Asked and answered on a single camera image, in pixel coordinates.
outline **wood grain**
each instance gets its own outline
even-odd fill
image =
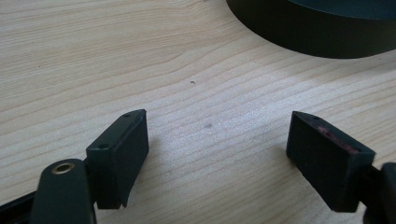
[[[396,51],[332,60],[254,35],[225,0],[0,1],[0,203],[148,111],[127,208],[99,223],[361,223],[286,157],[292,110],[396,161]]]

